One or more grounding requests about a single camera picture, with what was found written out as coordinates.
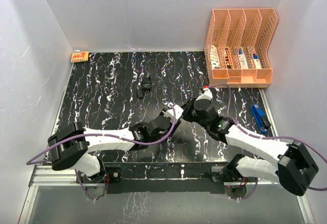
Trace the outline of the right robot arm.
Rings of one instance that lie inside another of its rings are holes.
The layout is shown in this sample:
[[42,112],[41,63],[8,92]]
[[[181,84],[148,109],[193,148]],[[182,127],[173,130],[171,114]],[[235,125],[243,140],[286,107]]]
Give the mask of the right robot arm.
[[226,166],[228,177],[264,178],[279,183],[288,192],[303,196],[319,171],[305,145],[276,141],[245,129],[232,119],[220,116],[209,99],[190,99],[182,106],[182,118],[195,122],[214,140],[240,147],[258,156],[237,154]]

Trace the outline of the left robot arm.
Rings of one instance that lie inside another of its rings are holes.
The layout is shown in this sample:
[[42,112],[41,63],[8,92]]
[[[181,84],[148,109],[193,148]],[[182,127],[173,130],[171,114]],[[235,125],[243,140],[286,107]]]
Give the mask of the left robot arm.
[[99,183],[107,173],[103,161],[91,155],[92,152],[143,150],[150,143],[161,140],[169,131],[174,133],[179,124],[179,119],[173,124],[173,118],[164,115],[120,130],[95,130],[83,127],[81,122],[74,122],[48,138],[48,146],[51,147],[70,137],[81,136],[50,150],[52,169],[75,169],[84,173],[91,182]]

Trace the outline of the black padlock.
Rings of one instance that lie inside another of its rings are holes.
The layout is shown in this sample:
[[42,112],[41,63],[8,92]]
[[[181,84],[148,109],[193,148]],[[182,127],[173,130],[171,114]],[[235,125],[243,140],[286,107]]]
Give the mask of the black padlock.
[[151,92],[152,89],[152,78],[147,76],[142,79],[140,85],[137,88],[136,96],[138,99],[142,99],[146,93]]

